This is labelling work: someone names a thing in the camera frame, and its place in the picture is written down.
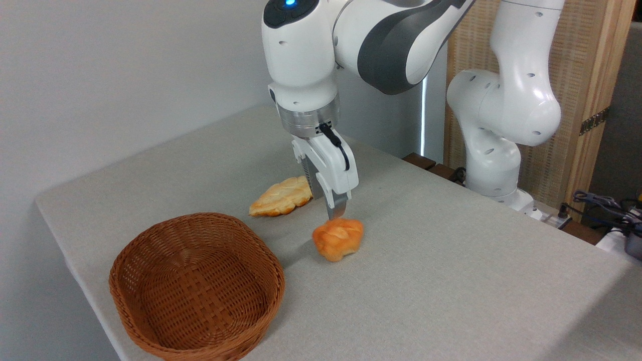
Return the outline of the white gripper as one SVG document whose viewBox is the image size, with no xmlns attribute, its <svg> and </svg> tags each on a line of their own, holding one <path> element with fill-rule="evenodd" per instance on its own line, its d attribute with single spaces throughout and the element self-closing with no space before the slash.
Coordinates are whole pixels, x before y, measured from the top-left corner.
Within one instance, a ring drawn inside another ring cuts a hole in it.
<svg viewBox="0 0 642 361">
<path fill-rule="evenodd" d="M 296 161 L 302 164 L 312 198 L 325 197 L 328 218 L 340 218 L 346 212 L 351 190 L 359 184 L 350 146 L 337 132 L 332 132 L 331 137 L 321 133 L 292 139 Z"/>
</svg>

